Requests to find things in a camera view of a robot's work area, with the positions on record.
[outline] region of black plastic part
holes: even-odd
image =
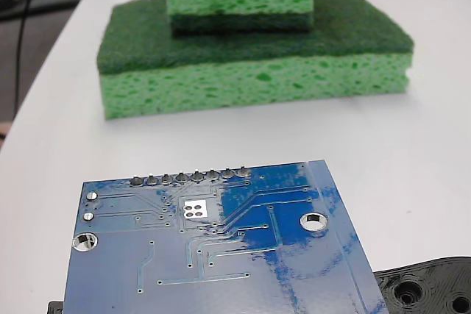
[[[62,301],[51,301],[47,308],[47,314],[62,314],[64,303]]]
[[[375,273],[389,314],[471,314],[471,257],[450,257]],[[49,303],[47,314],[62,314]]]

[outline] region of black cable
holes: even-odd
[[[15,67],[15,101],[13,102],[13,118],[18,113],[20,103],[20,69],[21,69],[21,47],[23,43],[24,24],[29,14],[31,0],[26,0],[23,15],[21,16],[20,31],[18,33],[18,42],[16,44],[16,67]]]

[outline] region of white table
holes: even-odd
[[[3,313],[63,299],[82,182],[149,172],[326,159],[374,271],[471,256],[471,0],[369,0],[415,40],[407,94],[105,121],[96,54],[126,1],[81,1],[0,153]]]

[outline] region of screw hole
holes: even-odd
[[[402,304],[411,305],[422,298],[422,288],[415,282],[405,281],[394,289],[394,295]]]
[[[309,232],[318,232],[327,228],[327,217],[321,213],[306,213],[301,216],[301,227]]]
[[[96,247],[98,238],[93,233],[81,233],[72,241],[72,247],[77,251],[90,251]]]
[[[457,313],[468,313],[471,307],[470,301],[464,297],[458,297],[451,304],[453,310]]]

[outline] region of blue circuit board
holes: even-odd
[[[63,312],[388,310],[316,161],[86,182]]]

